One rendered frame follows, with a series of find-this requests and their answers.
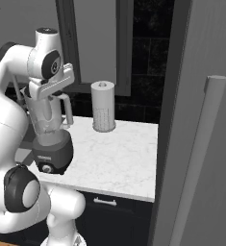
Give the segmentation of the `dark grey blender base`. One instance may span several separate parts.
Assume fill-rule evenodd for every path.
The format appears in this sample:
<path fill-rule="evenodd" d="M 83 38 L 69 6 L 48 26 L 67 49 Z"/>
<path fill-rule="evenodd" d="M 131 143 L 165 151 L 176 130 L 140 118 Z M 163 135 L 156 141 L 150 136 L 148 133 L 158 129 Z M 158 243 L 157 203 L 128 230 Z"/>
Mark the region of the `dark grey blender base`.
<path fill-rule="evenodd" d="M 35 138 L 32 146 L 34 161 L 39 172 L 63 175 L 73 160 L 73 143 L 71 135 L 66 130 L 61 130 L 63 139 L 50 146 L 42 146 Z"/>

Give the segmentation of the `grey wall cupboard door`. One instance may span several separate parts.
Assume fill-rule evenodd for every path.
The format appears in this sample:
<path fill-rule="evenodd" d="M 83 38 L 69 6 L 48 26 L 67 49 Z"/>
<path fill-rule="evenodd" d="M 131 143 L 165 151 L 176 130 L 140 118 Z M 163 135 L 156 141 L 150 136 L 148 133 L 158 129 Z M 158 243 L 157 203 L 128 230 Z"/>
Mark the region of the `grey wall cupboard door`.
<path fill-rule="evenodd" d="M 97 81 L 131 94 L 134 0 L 55 0 L 63 57 L 73 64 L 68 92 L 89 93 Z"/>

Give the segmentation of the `white paper towel roll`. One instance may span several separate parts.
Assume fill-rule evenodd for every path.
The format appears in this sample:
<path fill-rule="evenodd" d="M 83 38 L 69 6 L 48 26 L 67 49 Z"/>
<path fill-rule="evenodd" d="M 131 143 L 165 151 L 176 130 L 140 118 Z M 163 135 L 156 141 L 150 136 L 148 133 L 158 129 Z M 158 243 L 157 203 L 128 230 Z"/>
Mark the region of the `white paper towel roll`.
<path fill-rule="evenodd" d="M 107 133 L 115 129 L 114 83 L 98 81 L 91 86 L 92 127 L 96 132 Z"/>

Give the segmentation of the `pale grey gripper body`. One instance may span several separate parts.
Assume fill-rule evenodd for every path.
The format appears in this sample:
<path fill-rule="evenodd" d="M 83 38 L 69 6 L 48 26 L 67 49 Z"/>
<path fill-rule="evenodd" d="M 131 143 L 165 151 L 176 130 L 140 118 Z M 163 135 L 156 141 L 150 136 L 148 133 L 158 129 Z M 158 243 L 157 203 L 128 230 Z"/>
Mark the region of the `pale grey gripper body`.
<path fill-rule="evenodd" d="M 59 70 L 58 77 L 49 79 L 47 83 L 42 84 L 41 79 L 31 78 L 29 83 L 29 92 L 34 100 L 41 100 L 49 95 L 62 90 L 66 86 L 74 83 L 73 65 L 67 63 Z"/>

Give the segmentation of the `grey fridge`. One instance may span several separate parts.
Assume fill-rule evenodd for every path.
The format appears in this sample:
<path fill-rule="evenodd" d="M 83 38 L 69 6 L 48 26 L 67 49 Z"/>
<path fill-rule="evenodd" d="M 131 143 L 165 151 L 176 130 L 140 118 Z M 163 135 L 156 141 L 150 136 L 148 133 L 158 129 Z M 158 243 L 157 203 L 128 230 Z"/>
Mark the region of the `grey fridge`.
<path fill-rule="evenodd" d="M 148 246 L 169 246 L 212 75 L 226 76 L 226 0 L 175 0 Z M 226 246 L 226 87 L 181 246 Z"/>

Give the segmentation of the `dark drawer front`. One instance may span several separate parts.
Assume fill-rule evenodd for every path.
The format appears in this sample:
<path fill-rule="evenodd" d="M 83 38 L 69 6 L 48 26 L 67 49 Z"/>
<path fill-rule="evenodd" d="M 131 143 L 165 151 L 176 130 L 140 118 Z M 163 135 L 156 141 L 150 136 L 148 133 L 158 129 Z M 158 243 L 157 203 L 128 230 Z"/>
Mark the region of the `dark drawer front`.
<path fill-rule="evenodd" d="M 87 246 L 147 246 L 152 203 L 84 191 L 82 194 L 86 208 L 76 226 Z M 96 204 L 96 197 L 116 200 L 117 206 Z"/>

